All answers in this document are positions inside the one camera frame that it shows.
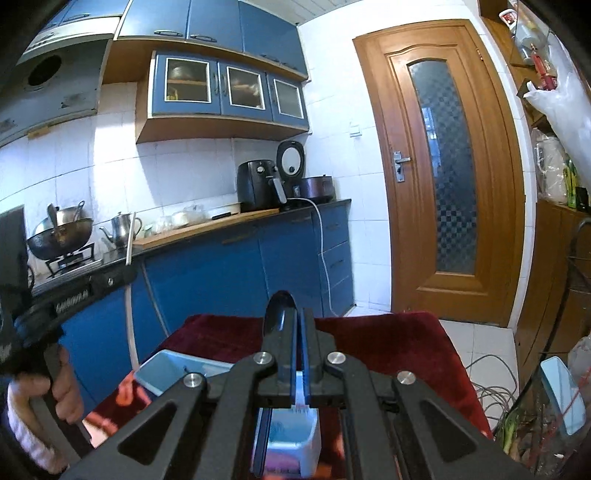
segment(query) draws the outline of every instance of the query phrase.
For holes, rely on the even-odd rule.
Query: metal bolt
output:
[[[331,352],[326,358],[328,359],[329,363],[333,365],[340,365],[347,359],[345,354],[341,352]]]
[[[270,364],[273,361],[273,356],[269,352],[257,352],[252,358],[258,365]]]
[[[396,375],[396,379],[402,385],[412,385],[417,380],[417,376],[414,373],[409,372],[408,370],[402,370],[401,372],[398,372],[398,375]]]
[[[203,377],[199,374],[188,374],[183,378],[183,383],[189,388],[195,388],[201,385]]]

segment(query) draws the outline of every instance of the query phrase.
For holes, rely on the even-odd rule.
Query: white plastic bag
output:
[[[548,59],[556,67],[558,88],[537,90],[528,82],[524,98],[546,115],[577,167],[580,184],[591,191],[591,102],[568,52],[552,34],[548,36]]]

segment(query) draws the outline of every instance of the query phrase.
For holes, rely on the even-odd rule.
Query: teapot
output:
[[[136,217],[135,219],[139,221],[139,228],[137,232],[134,232],[134,240],[143,226],[140,218]],[[111,219],[111,227],[113,234],[110,234],[103,226],[99,228],[103,230],[107,240],[114,246],[117,248],[125,248],[127,246],[127,239],[129,238],[129,229],[131,228],[131,214],[119,212],[117,216]]]

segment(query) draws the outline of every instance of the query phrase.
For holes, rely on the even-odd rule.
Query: blue plastic container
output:
[[[198,372],[207,378],[229,371],[232,365],[162,350],[140,366],[135,379],[153,394],[162,395],[187,373]],[[308,407],[304,400],[302,372],[297,372],[295,386],[295,405],[273,410],[265,473],[307,478],[314,475],[318,465],[320,422],[318,409]]]

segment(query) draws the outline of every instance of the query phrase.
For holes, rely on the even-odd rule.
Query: ceiling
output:
[[[293,24],[302,24],[319,17],[338,7],[343,7],[359,0],[248,0]]]

